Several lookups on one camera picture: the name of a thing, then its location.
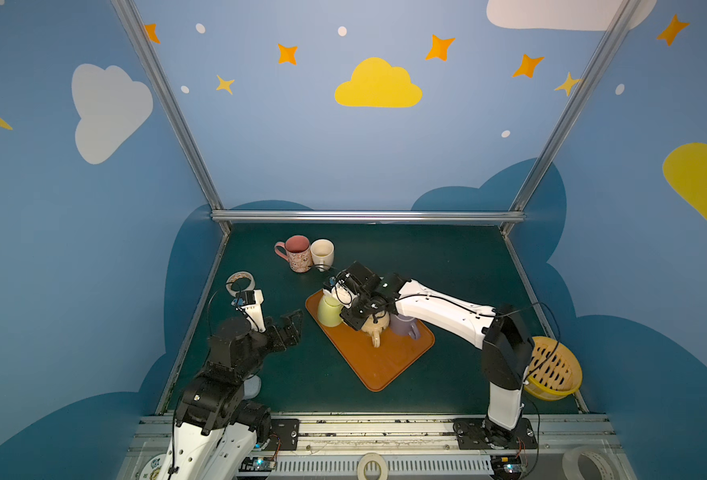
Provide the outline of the light green mug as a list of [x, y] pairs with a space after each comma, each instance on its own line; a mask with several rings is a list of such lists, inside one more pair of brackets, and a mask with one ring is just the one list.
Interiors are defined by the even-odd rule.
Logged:
[[343, 304], [332, 294], [324, 293], [318, 306], [317, 320], [327, 328], [340, 326], [344, 320], [341, 318]]

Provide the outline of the pink ghost mug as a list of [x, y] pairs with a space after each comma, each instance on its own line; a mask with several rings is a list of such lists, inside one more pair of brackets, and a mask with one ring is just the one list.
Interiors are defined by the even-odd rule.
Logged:
[[313, 268], [311, 241], [303, 235], [294, 235], [275, 244], [275, 254], [289, 263], [293, 272], [306, 273]]

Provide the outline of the cream white mug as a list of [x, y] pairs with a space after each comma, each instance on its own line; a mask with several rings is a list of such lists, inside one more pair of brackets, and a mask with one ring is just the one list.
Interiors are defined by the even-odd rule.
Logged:
[[318, 239], [311, 244], [313, 266], [320, 271], [331, 270], [335, 261], [335, 245], [331, 240]]

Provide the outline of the orange plastic tray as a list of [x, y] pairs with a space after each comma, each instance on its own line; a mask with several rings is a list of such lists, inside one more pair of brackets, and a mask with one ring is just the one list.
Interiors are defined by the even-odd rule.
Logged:
[[418, 321], [417, 330], [421, 334], [418, 340], [399, 336], [387, 329], [381, 334], [381, 346], [375, 348], [367, 333], [355, 331], [345, 323], [336, 327], [323, 326], [318, 318], [318, 307], [322, 299], [321, 291], [307, 298], [309, 314], [371, 392], [384, 390], [435, 344], [433, 332]]

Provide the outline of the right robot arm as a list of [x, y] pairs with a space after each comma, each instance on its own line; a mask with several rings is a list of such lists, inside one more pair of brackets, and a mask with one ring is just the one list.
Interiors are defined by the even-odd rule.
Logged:
[[327, 280], [323, 290], [343, 305], [342, 319], [361, 331], [385, 314], [413, 317], [473, 344], [489, 380], [485, 428], [511, 435], [523, 419], [523, 386], [535, 341], [519, 311], [479, 305], [437, 292], [397, 274], [379, 276], [355, 262]]

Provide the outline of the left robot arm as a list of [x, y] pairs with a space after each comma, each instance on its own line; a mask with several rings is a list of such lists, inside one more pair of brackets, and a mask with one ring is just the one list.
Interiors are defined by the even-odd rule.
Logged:
[[245, 459], [272, 433], [268, 406], [249, 400], [247, 380], [266, 357], [296, 346], [302, 339], [304, 314], [267, 320], [253, 330], [240, 316], [221, 324], [209, 338], [203, 368], [187, 385], [173, 416], [173, 429], [161, 461], [160, 479], [234, 479]]

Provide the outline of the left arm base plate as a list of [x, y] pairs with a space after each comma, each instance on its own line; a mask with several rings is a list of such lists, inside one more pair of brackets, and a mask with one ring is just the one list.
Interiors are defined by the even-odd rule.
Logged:
[[265, 452], [296, 451], [298, 448], [301, 422], [298, 418], [274, 418], [266, 443]]

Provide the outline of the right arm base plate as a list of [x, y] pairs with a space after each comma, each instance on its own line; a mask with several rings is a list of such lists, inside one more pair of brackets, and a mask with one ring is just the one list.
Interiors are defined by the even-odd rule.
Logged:
[[487, 418], [457, 418], [453, 433], [461, 450], [537, 449], [537, 435], [529, 419], [522, 417], [513, 430], [507, 430]]

